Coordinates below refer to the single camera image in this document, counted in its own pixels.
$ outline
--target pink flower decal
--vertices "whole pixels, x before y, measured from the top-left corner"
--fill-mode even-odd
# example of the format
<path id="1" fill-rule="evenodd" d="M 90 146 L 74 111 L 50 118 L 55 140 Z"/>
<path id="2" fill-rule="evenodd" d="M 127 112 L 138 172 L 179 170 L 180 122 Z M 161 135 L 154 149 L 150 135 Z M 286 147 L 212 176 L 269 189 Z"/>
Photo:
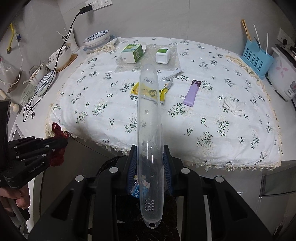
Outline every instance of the pink flower decal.
<path id="1" fill-rule="evenodd" d="M 283 68 L 283 65 L 282 65 L 282 63 L 281 63 L 281 60 L 279 61 L 279 65 L 280 65 L 280 67 L 276 67 L 276 70 L 279 70 L 279 71 L 281 72 L 281 76 L 282 76 L 282 78 L 283 78 L 283 77 L 284 77 L 284 72 L 283 72 L 283 70 L 284 70 L 284 71 L 288 71 L 289 69 L 286 68 L 286 67 Z"/>

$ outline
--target plastic sheet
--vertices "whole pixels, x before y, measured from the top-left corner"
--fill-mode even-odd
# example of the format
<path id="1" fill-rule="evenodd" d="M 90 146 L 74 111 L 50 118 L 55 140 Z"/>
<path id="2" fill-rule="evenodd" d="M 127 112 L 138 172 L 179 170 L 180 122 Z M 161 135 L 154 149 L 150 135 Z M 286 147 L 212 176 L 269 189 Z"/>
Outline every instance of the plastic sheet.
<path id="1" fill-rule="evenodd" d="M 170 60 L 167 64 L 159 64 L 156 62 L 156 59 L 155 59 L 156 52 L 163 47 L 168 47 L 172 51 Z M 141 70 L 145 64 L 153 64 L 153 66 L 156 69 L 160 69 L 160 70 L 175 70 L 177 68 L 180 68 L 180 61 L 178 57 L 177 47 L 169 46 L 169 45 L 147 45 L 144 56 L 135 64 L 124 63 L 121 56 L 119 56 L 115 62 L 118 65 L 115 72 Z"/>

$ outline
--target charger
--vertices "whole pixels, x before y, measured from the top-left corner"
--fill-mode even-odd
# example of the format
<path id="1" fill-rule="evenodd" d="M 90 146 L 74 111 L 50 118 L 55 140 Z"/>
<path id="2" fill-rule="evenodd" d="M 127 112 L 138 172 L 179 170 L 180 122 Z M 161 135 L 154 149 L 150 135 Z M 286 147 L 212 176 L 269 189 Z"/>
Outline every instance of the charger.
<path id="1" fill-rule="evenodd" d="M 92 10 L 92 6 L 88 5 L 88 6 L 85 6 L 85 7 L 81 8 L 81 9 L 79 9 L 79 13 L 83 14 L 83 13 L 91 11 L 91 10 Z"/>

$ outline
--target power outlet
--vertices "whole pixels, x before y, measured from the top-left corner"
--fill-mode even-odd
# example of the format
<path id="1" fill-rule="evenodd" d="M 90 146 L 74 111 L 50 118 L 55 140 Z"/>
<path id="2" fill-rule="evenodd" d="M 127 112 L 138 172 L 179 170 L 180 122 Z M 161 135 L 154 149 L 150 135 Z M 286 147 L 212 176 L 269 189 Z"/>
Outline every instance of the power outlet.
<path id="1" fill-rule="evenodd" d="M 281 28 L 279 29 L 279 35 L 278 35 L 278 40 L 281 42 L 281 43 L 283 43 L 283 40 L 284 39 L 286 39 L 287 40 L 287 47 L 288 48 L 290 48 L 291 46 L 293 46 L 294 47 L 294 42 L 293 42 L 293 40 L 289 37 L 289 35 L 288 34 L 286 34 L 285 32 L 284 32 L 284 30 L 282 30 Z"/>
<path id="2" fill-rule="evenodd" d="M 111 0 L 98 0 L 98 1 L 99 1 L 100 8 L 112 5 Z"/>
<path id="3" fill-rule="evenodd" d="M 99 9 L 99 5 L 98 5 L 98 2 L 96 0 L 88 0 L 85 2 L 85 5 L 88 6 L 88 5 L 91 5 L 92 8 L 93 8 L 93 11 L 96 10 L 96 9 Z"/>

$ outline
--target metal screw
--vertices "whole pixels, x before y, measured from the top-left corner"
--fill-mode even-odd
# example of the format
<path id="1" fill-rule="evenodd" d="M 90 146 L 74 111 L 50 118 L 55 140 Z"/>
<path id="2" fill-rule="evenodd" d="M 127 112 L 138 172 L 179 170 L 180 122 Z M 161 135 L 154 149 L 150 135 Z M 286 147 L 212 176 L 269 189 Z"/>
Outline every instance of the metal screw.
<path id="1" fill-rule="evenodd" d="M 224 178 L 221 177 L 221 176 L 217 176 L 217 177 L 215 177 L 215 180 L 216 180 L 216 182 L 219 182 L 219 183 L 224 182 Z"/>
<path id="2" fill-rule="evenodd" d="M 118 168 L 117 168 L 117 167 L 111 167 L 111 168 L 109 169 L 109 172 L 111 172 L 111 173 L 116 173 L 116 172 L 118 172 Z"/>
<path id="3" fill-rule="evenodd" d="M 184 173 L 184 174 L 188 174 L 188 173 L 190 173 L 190 169 L 184 167 L 184 168 L 181 169 L 181 172 Z"/>
<path id="4" fill-rule="evenodd" d="M 81 182 L 83 179 L 84 179 L 84 176 L 82 176 L 82 175 L 78 175 L 75 177 L 76 182 Z"/>

